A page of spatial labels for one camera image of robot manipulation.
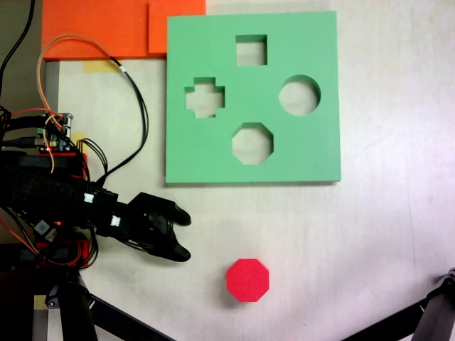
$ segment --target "red octagon block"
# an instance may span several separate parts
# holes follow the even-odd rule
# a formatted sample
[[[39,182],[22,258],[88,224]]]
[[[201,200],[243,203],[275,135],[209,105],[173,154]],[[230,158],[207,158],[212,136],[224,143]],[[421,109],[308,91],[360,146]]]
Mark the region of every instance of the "red octagon block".
[[[269,290],[269,270],[257,259],[239,259],[227,270],[226,286],[239,302],[257,302]]]

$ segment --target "red foam block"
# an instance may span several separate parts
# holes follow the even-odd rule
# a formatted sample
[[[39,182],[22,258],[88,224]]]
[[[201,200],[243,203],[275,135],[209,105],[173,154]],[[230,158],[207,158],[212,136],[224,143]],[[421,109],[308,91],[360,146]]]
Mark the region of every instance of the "red foam block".
[[[226,287],[239,302],[257,302],[269,290],[269,270],[257,259],[239,259],[227,270]]]
[[[205,14],[205,0],[43,0],[41,47],[62,34],[82,34],[117,59],[165,58],[167,18]],[[62,40],[46,60],[105,59],[83,40]]]

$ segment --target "black cable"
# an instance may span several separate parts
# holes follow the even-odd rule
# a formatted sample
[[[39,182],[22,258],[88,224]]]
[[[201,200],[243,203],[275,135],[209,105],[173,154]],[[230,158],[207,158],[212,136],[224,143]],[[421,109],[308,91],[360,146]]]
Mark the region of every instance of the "black cable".
[[[130,239],[130,237],[127,234],[125,234],[124,231],[117,229],[114,226],[110,226],[109,230],[114,235],[114,238],[116,240],[118,240],[122,244],[125,244],[133,249],[136,249],[138,251],[148,252],[154,248],[153,245],[144,244],[135,239]]]
[[[102,167],[105,170],[105,174],[107,173],[107,169],[109,168],[109,164],[107,162],[107,157],[104,151],[98,146],[93,140],[91,139],[80,139],[77,141],[76,146],[79,151],[82,153],[82,145],[85,144],[87,147],[93,150],[93,152],[98,156],[99,160],[101,161]]]
[[[1,67],[0,67],[0,97],[1,97],[1,90],[2,90],[2,87],[3,87],[3,73],[5,71],[6,65],[8,64],[8,61],[11,59],[13,54],[16,52],[17,48],[22,43],[23,39],[26,37],[27,32],[28,32],[28,30],[30,28],[30,25],[31,25],[31,21],[33,19],[33,12],[34,11],[35,11],[35,0],[31,0],[30,1],[30,11],[28,12],[28,19],[27,19],[26,27],[24,27],[21,36],[16,41],[16,43],[13,46],[13,48],[8,52],[8,55],[6,55],[3,63],[1,64]]]
[[[115,64],[117,64],[119,67],[122,67],[122,64],[115,59],[114,57],[110,58]],[[121,167],[125,166],[128,162],[130,162],[144,147],[147,137],[149,135],[149,112],[147,110],[144,98],[142,97],[142,94],[137,87],[136,83],[133,81],[132,77],[129,75],[128,72],[124,71],[125,76],[127,77],[129,83],[133,87],[134,93],[136,95],[137,101],[139,103],[139,108],[141,110],[141,121],[142,121],[142,138],[141,138],[141,144],[139,145],[139,148],[133,152],[132,155],[130,155],[128,158],[123,160],[121,163],[119,163],[117,166],[115,166],[113,169],[107,171],[101,178],[99,178],[96,181],[96,185],[98,187],[103,187],[106,181],[106,178],[111,175],[113,172],[116,170],[120,169]]]
[[[3,141],[3,147],[33,148],[36,147],[36,137],[18,137],[8,141]]]
[[[0,206],[0,209],[2,209],[4,212],[6,212],[14,220],[14,222],[17,224],[18,228],[21,230],[23,236],[26,238],[29,246],[33,247],[33,242],[31,241],[30,237],[27,234],[27,231],[21,224],[21,221],[17,218],[16,214],[7,207]],[[85,263],[87,263],[87,265],[72,266],[73,268],[86,269],[86,268],[90,267],[91,265],[93,265],[98,257],[99,248],[98,248],[98,243],[97,243],[97,239],[96,239],[96,235],[95,235],[95,230],[93,229],[93,227],[89,227],[89,230],[90,230],[91,240],[92,240],[91,247],[90,247],[90,253],[89,253],[89,256],[87,257],[87,259],[82,259]],[[45,264],[48,266],[52,266],[52,267],[67,266],[66,264],[57,265],[57,264],[50,263],[49,261],[52,261],[52,259],[49,259],[48,257],[44,257],[44,255],[42,255],[42,253],[40,253],[40,252],[38,252],[38,257],[40,258],[41,261],[44,261]]]
[[[3,146],[3,137],[11,120],[11,112],[0,105],[0,150]]]

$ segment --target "square hole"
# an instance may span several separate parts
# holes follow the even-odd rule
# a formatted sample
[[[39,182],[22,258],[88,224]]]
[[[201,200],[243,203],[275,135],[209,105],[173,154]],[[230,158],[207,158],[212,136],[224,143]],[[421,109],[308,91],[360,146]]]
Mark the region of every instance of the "square hole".
[[[237,66],[267,65],[267,36],[235,36]]]

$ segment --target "black metal leg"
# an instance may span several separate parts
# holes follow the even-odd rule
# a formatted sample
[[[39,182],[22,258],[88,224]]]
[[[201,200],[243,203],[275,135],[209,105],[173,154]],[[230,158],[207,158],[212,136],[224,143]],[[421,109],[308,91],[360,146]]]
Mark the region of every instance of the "black metal leg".
[[[422,317],[426,300],[421,300],[398,313],[354,334],[344,341],[399,341],[411,335]]]
[[[431,298],[412,341],[449,341],[455,323],[455,306],[447,292]]]
[[[97,296],[92,301],[93,322],[123,341],[175,341]]]
[[[0,273],[0,339],[30,341],[33,334],[33,275]]]
[[[74,283],[62,283],[58,303],[64,341],[98,341],[83,288]]]

